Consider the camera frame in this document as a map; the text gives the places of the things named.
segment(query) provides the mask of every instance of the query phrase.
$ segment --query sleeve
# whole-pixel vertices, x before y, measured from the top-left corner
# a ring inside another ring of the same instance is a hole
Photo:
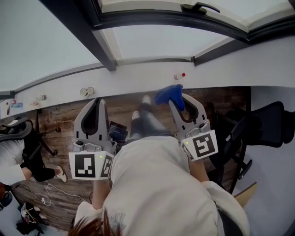
[[[87,218],[86,223],[89,223],[95,218],[102,218],[102,209],[96,210],[91,204],[84,201],[78,207],[74,225],[83,218]]]
[[[25,177],[20,165],[0,167],[0,182],[12,185],[22,180],[25,180]]]
[[[202,182],[202,185],[207,189],[211,195],[211,199],[216,203],[216,205],[226,212],[239,226],[243,235],[250,235],[248,218],[237,200],[214,182],[204,181]]]

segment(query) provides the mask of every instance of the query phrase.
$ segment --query jeans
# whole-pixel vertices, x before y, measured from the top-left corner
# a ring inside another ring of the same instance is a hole
[[[131,122],[130,139],[127,143],[150,136],[174,136],[154,116],[152,106],[142,103],[139,110],[140,117]]]

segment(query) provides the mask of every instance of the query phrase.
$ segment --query wooden floor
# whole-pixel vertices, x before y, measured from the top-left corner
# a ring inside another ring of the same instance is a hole
[[[193,96],[201,102],[205,107],[208,118],[211,119],[210,109],[207,106],[208,102],[213,102],[216,111],[219,111],[221,114],[226,113],[234,107],[245,109],[246,96],[249,96],[249,89],[246,87],[186,89],[184,90],[184,93]],[[140,104],[142,96],[143,94],[129,94],[105,98],[109,120],[126,125],[130,128],[132,113]],[[51,206],[45,206],[37,197],[35,197],[35,193],[47,195],[45,187],[50,183],[69,194],[80,195],[86,201],[89,201],[89,195],[92,192],[92,182],[73,180],[71,178],[68,159],[68,153],[72,150],[72,139],[74,138],[74,120],[88,102],[89,101],[80,101],[77,103],[45,108],[42,109],[42,114],[39,116],[39,127],[41,131],[50,130],[56,127],[61,128],[60,133],[53,132],[44,137],[45,142],[52,150],[58,150],[58,155],[52,157],[42,149],[42,156],[46,167],[55,168],[56,165],[60,165],[64,169],[68,176],[67,183],[63,183],[57,178],[38,183],[34,178],[31,178],[28,181],[22,182],[22,184],[29,187],[30,192],[25,189],[24,185],[20,185],[13,190],[15,196],[21,203],[27,201],[38,206],[41,209],[41,212],[47,216],[47,222],[50,226],[63,230],[69,229],[70,223],[76,214],[77,207],[81,203],[81,199],[78,197],[67,196],[55,188],[49,187],[48,191],[52,196],[52,202]],[[35,113],[36,111],[27,112],[21,116],[27,116],[35,122]],[[169,128],[171,132],[176,132],[177,129],[173,123],[168,105],[156,106],[155,116],[167,128]],[[13,118],[6,118],[1,120],[1,123],[7,124],[12,120]],[[210,171],[213,169],[214,167],[210,160],[207,159],[206,170]],[[236,165],[234,162],[230,161],[226,164],[223,179],[223,185],[226,189],[229,189],[231,185],[235,170]]]

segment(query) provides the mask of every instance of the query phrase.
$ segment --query person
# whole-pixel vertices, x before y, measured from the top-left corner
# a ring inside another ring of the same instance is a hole
[[[130,140],[115,156],[109,181],[94,181],[92,204],[78,207],[69,236],[248,236],[235,198],[210,182],[154,116],[145,96],[132,116]]]
[[[24,163],[23,150],[24,140],[8,140],[0,142],[0,182],[12,185],[22,180],[32,177],[32,171]],[[30,165],[34,173],[35,180],[42,182],[52,179],[54,176],[66,182],[66,175],[58,165],[55,169],[45,168],[41,154],[34,158]]]

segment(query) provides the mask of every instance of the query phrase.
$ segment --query sneaker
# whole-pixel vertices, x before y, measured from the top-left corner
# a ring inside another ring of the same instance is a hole
[[[63,169],[62,169],[59,165],[56,167],[56,169],[57,169],[57,170],[60,170],[60,174],[57,175],[56,177],[57,177],[57,178],[60,178],[60,179],[61,179],[62,181],[64,181],[64,182],[66,182],[66,175],[65,175]]]
[[[148,95],[145,95],[142,99],[142,103],[148,103],[149,105],[151,105],[152,104],[151,97]]]
[[[138,111],[133,112],[133,114],[132,114],[132,120],[137,119],[139,117],[140,117],[140,115],[139,115],[139,112]]]

